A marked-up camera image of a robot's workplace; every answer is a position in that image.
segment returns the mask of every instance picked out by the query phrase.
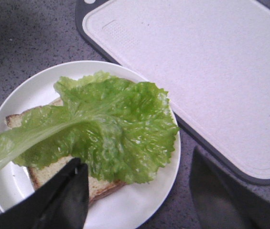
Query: bread slice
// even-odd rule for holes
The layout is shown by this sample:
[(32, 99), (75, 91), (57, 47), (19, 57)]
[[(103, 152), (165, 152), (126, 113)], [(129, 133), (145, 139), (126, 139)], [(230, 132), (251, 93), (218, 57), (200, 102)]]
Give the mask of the bread slice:
[[(60, 98), (54, 100), (51, 105), (60, 106), (63, 104)], [(6, 125), (9, 128), (15, 128), (21, 126), (23, 115), (27, 111), (21, 114), (12, 114), (5, 118)], [(52, 178), (61, 168), (63, 168), (73, 157), (65, 156), (60, 158), (57, 162), (50, 164), (48, 167), (37, 169), (34, 167), (28, 167), (29, 176), (35, 190), (40, 188), (50, 178)], [(91, 206), (96, 200), (101, 199), (109, 194), (115, 192), (119, 188), (125, 185), (122, 181), (108, 182), (105, 180), (97, 180), (91, 176), (88, 177), (89, 181), (89, 205)]]

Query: lettuce leaf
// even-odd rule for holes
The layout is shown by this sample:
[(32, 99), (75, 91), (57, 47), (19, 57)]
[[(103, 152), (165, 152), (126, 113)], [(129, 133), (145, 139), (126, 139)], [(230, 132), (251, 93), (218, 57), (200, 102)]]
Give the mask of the lettuce leaf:
[(179, 130), (167, 92), (98, 72), (54, 85), (64, 105), (30, 110), (22, 125), (0, 134), (0, 169), (9, 161), (42, 168), (62, 156), (79, 157), (90, 175), (145, 183), (170, 162)]

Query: speckled countertop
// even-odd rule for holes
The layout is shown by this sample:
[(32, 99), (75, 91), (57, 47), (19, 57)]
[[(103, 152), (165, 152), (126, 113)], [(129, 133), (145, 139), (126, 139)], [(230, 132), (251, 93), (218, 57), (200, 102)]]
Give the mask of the speckled countertop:
[[(270, 0), (263, 1), (270, 7)], [(0, 1), (0, 105), (30, 76), (63, 62), (104, 60), (76, 30), (76, 1)], [(193, 149), (197, 143), (184, 131), (181, 165), (164, 204), (140, 228), (200, 228), (189, 190)], [(270, 186), (251, 190), (270, 200)]]

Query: sandwich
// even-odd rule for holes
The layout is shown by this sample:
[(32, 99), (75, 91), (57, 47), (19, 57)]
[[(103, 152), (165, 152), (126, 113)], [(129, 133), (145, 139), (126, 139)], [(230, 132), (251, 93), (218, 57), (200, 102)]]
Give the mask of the sandwich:
[(6, 117), (0, 169), (27, 167), (35, 189), (78, 157), (89, 168), (90, 203), (120, 187), (152, 181), (170, 163), (179, 127), (167, 92), (102, 71), (61, 77), (49, 105)]

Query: white cutting board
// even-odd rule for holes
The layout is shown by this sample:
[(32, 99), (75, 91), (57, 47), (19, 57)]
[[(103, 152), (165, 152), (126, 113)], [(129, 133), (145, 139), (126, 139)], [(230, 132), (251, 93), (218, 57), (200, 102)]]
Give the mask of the white cutting board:
[(110, 0), (83, 30), (169, 91), (174, 112), (224, 161), (270, 179), (270, 10), (254, 0)]

